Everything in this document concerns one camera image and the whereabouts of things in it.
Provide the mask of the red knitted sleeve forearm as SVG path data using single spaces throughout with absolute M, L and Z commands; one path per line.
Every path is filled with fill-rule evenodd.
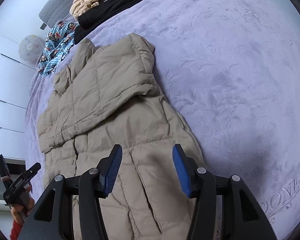
M 13 226 L 12 226 L 12 230 L 11 230 L 11 234 L 10 234 L 10 240 L 17 240 L 22 227 L 23 226 L 18 224 L 15 220 L 13 221 Z

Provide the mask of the person's left hand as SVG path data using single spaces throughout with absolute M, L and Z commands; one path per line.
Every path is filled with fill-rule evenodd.
M 31 211 L 35 205 L 35 201 L 30 196 L 30 193 L 32 192 L 32 185 L 28 184 L 27 188 L 25 190 L 29 193 L 29 200 L 27 201 L 27 204 L 26 204 L 27 216 L 28 216 L 31 213 Z M 14 221 L 19 225 L 23 225 L 25 222 L 25 220 L 23 219 L 23 216 L 25 216 L 23 213 L 23 209 L 24 209 L 24 206 L 19 205 L 19 204 L 14 204 L 11 207 L 11 215 L 12 215 Z

